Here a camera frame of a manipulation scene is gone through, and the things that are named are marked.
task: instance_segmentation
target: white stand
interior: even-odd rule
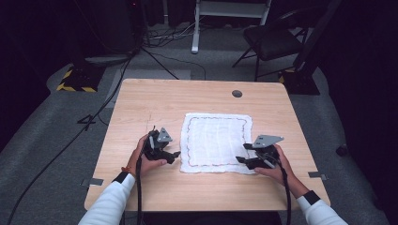
[[[265,4],[255,3],[228,3],[228,2],[208,2],[196,0],[195,9],[195,30],[193,33],[192,53],[199,52],[199,17],[207,16],[227,16],[227,17],[248,17],[261,18],[260,25],[266,23],[269,7],[272,0],[267,0]]]

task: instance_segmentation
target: person's arm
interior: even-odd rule
[[[147,135],[142,137],[137,148],[132,152],[126,168],[122,168],[119,176],[99,195],[94,204],[84,214],[79,224],[119,224],[127,199],[135,183],[135,167]],[[142,156],[141,176],[146,172],[166,164],[165,159],[148,160]]]
[[[130,173],[121,172],[103,190],[79,224],[119,224],[134,183],[135,178]]]
[[[279,153],[279,159],[282,166],[287,173],[287,183],[289,184],[290,191],[298,201],[308,224],[347,224],[337,213],[322,201],[312,190],[302,184],[299,179],[293,173],[292,167],[289,161],[283,153],[282,148],[275,144],[276,149]],[[256,173],[260,173],[275,179],[279,184],[284,185],[281,170],[278,169],[265,169],[255,168]]]

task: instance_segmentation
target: wooden table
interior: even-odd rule
[[[242,97],[233,97],[239,90]],[[156,126],[166,128],[173,141],[166,151],[179,151],[186,113],[237,113],[253,119],[252,138],[259,134],[284,136],[279,142],[297,177],[326,203],[329,197],[317,172],[289,97],[280,83],[209,82],[126,79],[99,155],[94,178],[104,179],[90,187],[88,209],[125,166],[139,138]],[[180,158],[142,178],[143,210],[165,211],[258,211],[285,210],[284,187],[262,175],[183,173]],[[126,210],[137,209],[136,189]],[[298,205],[292,196],[293,209]]]

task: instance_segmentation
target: black wristband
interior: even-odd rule
[[[320,200],[319,196],[317,196],[313,190],[308,191],[303,196],[310,205],[313,205]]]
[[[118,183],[121,184],[121,183],[123,183],[124,179],[127,177],[128,174],[129,174],[128,172],[121,172],[119,174],[119,176],[117,178],[115,178],[114,181],[117,181]]]

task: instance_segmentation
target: white towel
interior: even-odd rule
[[[251,143],[252,118],[243,114],[187,113],[181,129],[181,171],[253,174],[236,157],[255,158],[243,147]]]

